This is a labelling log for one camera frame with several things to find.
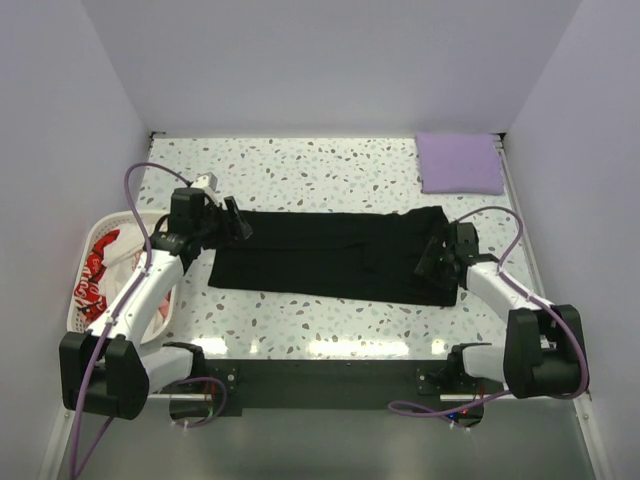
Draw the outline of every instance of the robotic arm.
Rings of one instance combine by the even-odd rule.
[[[113,323],[113,327],[108,333],[103,351],[100,352],[103,360],[96,366],[91,377],[84,411],[133,419],[142,411],[150,393],[178,380],[207,376],[211,369],[207,368],[202,349],[195,345],[166,343],[160,350],[142,358],[138,351],[157,305],[166,292],[181,281],[200,252],[242,241],[252,233],[233,197],[225,198],[226,208],[223,208],[213,199],[214,188],[215,177],[208,174],[198,177],[190,188],[174,191],[170,213],[166,216],[167,232],[160,232],[156,228],[151,236],[151,267],[134,294],[125,299],[117,322],[114,322],[111,310],[107,310],[87,332],[69,332],[65,335],[60,344],[60,365],[66,408],[73,410],[76,407],[83,374],[98,336],[107,323]],[[142,271],[144,261],[143,255],[138,271]],[[427,245],[415,270],[418,277],[439,286],[451,289],[460,286],[469,290],[507,323],[504,346],[482,343],[454,346],[446,360],[442,377],[445,380],[482,378],[499,384],[506,383],[517,398],[575,392],[582,374],[577,353],[567,335],[557,328],[555,320],[540,307],[539,302],[553,309],[569,326],[584,353],[578,312],[570,305],[555,306],[541,299],[538,299],[538,303],[530,301],[532,294],[518,293],[516,290],[528,290],[506,272],[499,271],[497,266],[498,260],[493,255],[479,253],[478,235],[472,223],[453,222],[442,226]],[[123,292],[127,292],[129,286],[128,284]],[[126,294],[121,294],[114,304],[119,305],[124,295]],[[546,339],[549,346],[543,347],[541,339]],[[265,370],[264,361],[244,362],[245,371],[255,372],[253,378],[264,377],[270,372]],[[255,362],[262,362],[262,366],[258,367]],[[328,369],[337,368],[335,364],[329,365],[331,362],[309,361],[314,364],[309,365],[309,371],[317,373],[315,369],[318,364],[327,364]],[[285,368],[284,364],[277,361],[266,363],[272,366],[269,368],[281,369],[280,372]],[[286,368],[299,367],[300,363],[302,362],[287,364]],[[384,372],[395,372],[393,375],[396,378],[400,372],[398,369],[405,368],[400,366],[401,363],[392,361],[390,365],[380,365],[380,368],[387,369]],[[415,371],[415,362],[406,363],[407,369],[414,369],[407,371]],[[251,400],[256,398],[262,398],[258,390],[254,391]],[[268,402],[271,402],[269,405],[274,404],[273,398]]]

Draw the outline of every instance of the laundry basket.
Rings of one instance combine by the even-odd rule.
[[[164,210],[142,210],[139,212],[142,221],[145,224],[155,225],[155,223],[160,219],[162,215],[165,215],[167,212]],[[80,282],[80,278],[82,277],[82,268],[87,261],[87,257],[93,248],[93,245],[104,235],[106,235],[111,230],[117,228],[119,225],[124,223],[136,223],[135,218],[133,218],[133,214],[131,212],[119,212],[111,215],[107,215],[98,223],[96,223],[91,231],[89,232],[89,236],[87,238],[87,243],[84,246],[84,251],[82,252],[82,259],[80,262],[80,267],[78,268],[78,274],[76,275],[76,281],[74,283],[74,287],[78,285]],[[178,284],[176,284],[171,289],[171,299],[169,304],[169,313],[167,317],[164,319],[162,324],[154,325],[153,321],[147,327],[147,330],[144,332],[142,337],[142,343],[150,342],[158,338],[162,335],[169,323],[171,322],[171,317],[173,316],[173,311],[175,309],[176,303],[178,301]],[[83,320],[82,314],[78,310],[73,297],[71,298],[71,305],[69,306],[69,315],[67,316],[67,330],[69,332],[84,332],[87,326],[90,324],[85,323]]]

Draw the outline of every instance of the purple pad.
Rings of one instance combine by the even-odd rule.
[[[504,193],[493,135],[418,133],[416,143],[423,193]]]

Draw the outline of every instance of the black pants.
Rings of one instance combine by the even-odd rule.
[[[441,207],[404,215],[243,212],[253,235],[216,253],[209,285],[452,306],[457,291],[413,272]]]

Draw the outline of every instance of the speckled tabletop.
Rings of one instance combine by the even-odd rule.
[[[292,212],[404,213],[442,205],[450,219],[507,195],[425,195],[413,139],[156,139],[150,161],[187,178],[213,172],[219,198],[242,209]],[[168,209],[177,180],[147,169],[138,207]],[[474,218],[481,251],[499,255],[516,233],[502,212]],[[207,286],[215,252],[204,252],[185,276],[166,337],[198,344],[208,357],[444,358],[464,342],[504,342],[505,325],[479,298],[459,290],[452,308],[416,307],[300,294]],[[508,270],[532,284],[519,245]]]

